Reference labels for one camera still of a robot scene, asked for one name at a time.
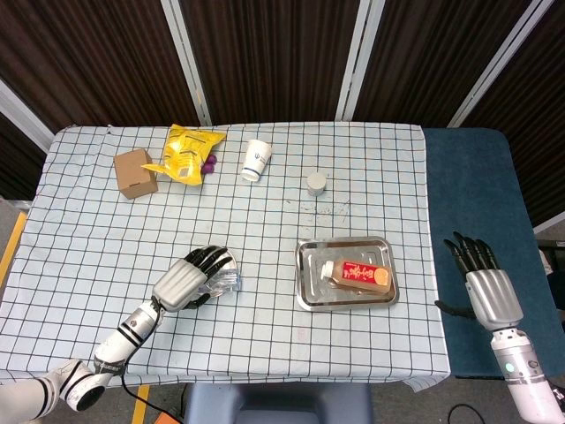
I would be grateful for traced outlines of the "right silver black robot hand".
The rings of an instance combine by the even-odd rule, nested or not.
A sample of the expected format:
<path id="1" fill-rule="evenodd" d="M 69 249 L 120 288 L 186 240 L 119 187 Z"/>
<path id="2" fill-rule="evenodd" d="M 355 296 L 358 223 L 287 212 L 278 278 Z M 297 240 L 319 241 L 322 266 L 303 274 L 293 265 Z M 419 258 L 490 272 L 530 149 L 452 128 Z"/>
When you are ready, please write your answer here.
<path id="1" fill-rule="evenodd" d="M 471 305 L 451 307 L 441 300 L 434 304 L 445 314 L 476 320 L 491 332 L 516 327 L 524 313 L 514 286 L 491 247 L 479 238 L 466 237 L 458 231 L 453 235 L 455 241 L 446 238 L 444 243 L 465 278 Z"/>

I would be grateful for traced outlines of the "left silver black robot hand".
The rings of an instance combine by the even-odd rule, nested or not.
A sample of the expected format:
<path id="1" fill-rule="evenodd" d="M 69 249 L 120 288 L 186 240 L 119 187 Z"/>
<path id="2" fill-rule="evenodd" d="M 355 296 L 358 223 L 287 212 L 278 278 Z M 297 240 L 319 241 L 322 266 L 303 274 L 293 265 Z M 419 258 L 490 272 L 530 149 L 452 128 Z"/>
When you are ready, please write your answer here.
<path id="1" fill-rule="evenodd" d="M 166 312 L 197 309 L 217 297 L 210 284 L 221 271 L 236 269 L 227 247 L 203 246 L 177 260 L 157 281 L 151 299 Z"/>

